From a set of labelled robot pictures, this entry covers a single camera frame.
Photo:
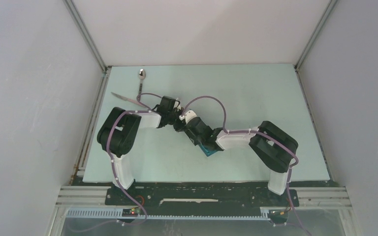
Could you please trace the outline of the teal cloth napkin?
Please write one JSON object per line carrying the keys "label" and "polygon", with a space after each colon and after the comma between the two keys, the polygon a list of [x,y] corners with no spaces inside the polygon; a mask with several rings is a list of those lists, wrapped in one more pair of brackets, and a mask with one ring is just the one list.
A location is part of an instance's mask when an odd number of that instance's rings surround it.
{"label": "teal cloth napkin", "polygon": [[207,147],[205,147],[204,145],[200,144],[199,145],[200,149],[202,150],[202,152],[205,154],[206,157],[209,157],[213,154],[215,154],[216,152],[218,152],[217,150],[215,149],[208,149]]}

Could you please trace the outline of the silver knife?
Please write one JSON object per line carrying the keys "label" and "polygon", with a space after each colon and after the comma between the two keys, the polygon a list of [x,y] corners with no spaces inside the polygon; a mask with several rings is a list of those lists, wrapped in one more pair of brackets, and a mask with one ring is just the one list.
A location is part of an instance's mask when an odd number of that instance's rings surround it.
{"label": "silver knife", "polygon": [[127,101],[127,102],[130,102],[130,103],[136,104],[136,105],[138,105],[138,106],[140,106],[140,107],[144,107],[141,103],[139,103],[139,102],[136,101],[136,100],[133,100],[133,99],[130,99],[130,98],[127,98],[127,97],[121,96],[121,95],[119,95],[119,94],[117,94],[117,93],[114,93],[114,92],[111,92],[111,94],[112,94],[113,96],[115,96],[115,97],[117,97],[117,98],[123,100],[123,101]]}

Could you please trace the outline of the silver spoon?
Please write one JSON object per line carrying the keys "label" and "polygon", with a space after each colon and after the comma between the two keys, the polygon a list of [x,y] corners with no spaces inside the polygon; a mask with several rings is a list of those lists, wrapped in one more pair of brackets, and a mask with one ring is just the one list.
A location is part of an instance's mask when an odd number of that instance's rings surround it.
{"label": "silver spoon", "polygon": [[143,88],[143,82],[146,78],[146,71],[145,69],[140,69],[139,70],[139,73],[138,73],[138,78],[139,78],[139,90],[138,90],[138,94],[141,94],[142,93],[142,88]]}

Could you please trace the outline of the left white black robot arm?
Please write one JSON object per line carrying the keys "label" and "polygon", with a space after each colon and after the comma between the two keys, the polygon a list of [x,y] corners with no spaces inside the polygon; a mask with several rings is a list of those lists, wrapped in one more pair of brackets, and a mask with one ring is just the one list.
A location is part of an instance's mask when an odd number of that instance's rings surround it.
{"label": "left white black robot arm", "polygon": [[120,188],[117,199],[124,205],[132,204],[136,198],[135,190],[130,188],[135,178],[127,154],[134,145],[138,130],[173,125],[179,121],[182,111],[180,101],[163,96],[160,103],[150,110],[127,111],[115,107],[109,113],[97,134],[97,142],[110,156],[113,183]]}

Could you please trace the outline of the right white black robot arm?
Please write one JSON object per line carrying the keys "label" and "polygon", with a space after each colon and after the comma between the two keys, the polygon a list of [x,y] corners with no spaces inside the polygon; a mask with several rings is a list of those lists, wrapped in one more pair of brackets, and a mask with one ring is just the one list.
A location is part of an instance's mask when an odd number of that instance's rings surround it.
{"label": "right white black robot arm", "polygon": [[270,170],[267,201],[278,206],[286,200],[292,168],[299,163],[297,141],[270,121],[246,130],[212,129],[201,118],[183,122],[183,131],[195,146],[210,156],[232,148],[250,148]]}

